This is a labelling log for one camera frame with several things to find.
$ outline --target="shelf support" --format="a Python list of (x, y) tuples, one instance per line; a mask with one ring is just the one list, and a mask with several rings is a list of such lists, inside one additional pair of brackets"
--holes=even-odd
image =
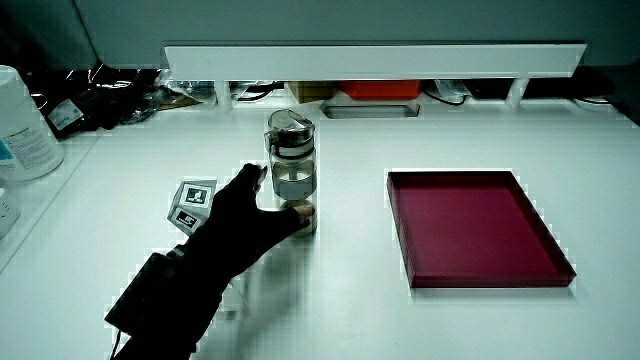
[(509, 89), (509, 95), (507, 95), (507, 99), (505, 100), (505, 104), (508, 107), (517, 109), (520, 106), (520, 100), (522, 100), (522, 95), (524, 95), (528, 83), (528, 77), (513, 79), (513, 84), (511, 84), (511, 89)]
[(233, 103), (231, 101), (231, 88), (228, 81), (214, 81), (213, 87), (216, 90), (216, 99), (218, 100), (218, 106), (224, 112), (233, 110)]

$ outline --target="wall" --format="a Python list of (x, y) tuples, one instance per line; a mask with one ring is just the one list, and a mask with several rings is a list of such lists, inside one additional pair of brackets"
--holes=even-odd
[(5, 63), (88, 69), (97, 61), (73, 0), (0, 0), (0, 22)]
[(165, 67), (164, 45), (586, 41), (584, 63), (640, 58), (640, 2), (76, 0), (100, 59)]

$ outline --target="orange box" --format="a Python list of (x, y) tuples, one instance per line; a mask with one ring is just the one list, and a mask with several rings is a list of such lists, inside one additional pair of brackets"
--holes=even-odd
[(420, 94), (420, 80), (348, 80), (340, 90), (354, 100), (412, 100)]

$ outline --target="finger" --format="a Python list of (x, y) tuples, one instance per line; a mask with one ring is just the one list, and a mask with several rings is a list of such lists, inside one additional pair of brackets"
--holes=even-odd
[(257, 184), (260, 185), (267, 177), (267, 166), (265, 165), (262, 169), (260, 169), (260, 175), (258, 176)]
[(244, 164), (238, 175), (234, 177), (225, 189), (253, 191), (260, 178), (261, 168), (254, 164)]
[(316, 209), (312, 205), (294, 206), (293, 208), (298, 213), (300, 224), (303, 224), (305, 221), (309, 220), (316, 212)]
[(258, 247), (266, 252), (271, 247), (300, 230), (300, 217), (294, 208), (281, 211), (262, 211), (259, 215), (260, 233)]

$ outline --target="bottle lid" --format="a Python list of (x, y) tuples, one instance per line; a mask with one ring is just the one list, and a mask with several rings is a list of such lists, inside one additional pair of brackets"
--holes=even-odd
[(26, 97), (31, 97), (18, 71), (10, 66), (0, 65), (0, 109), (13, 109)]
[(278, 110), (269, 117), (271, 142), (279, 146), (296, 147), (313, 138), (315, 126), (292, 110)]

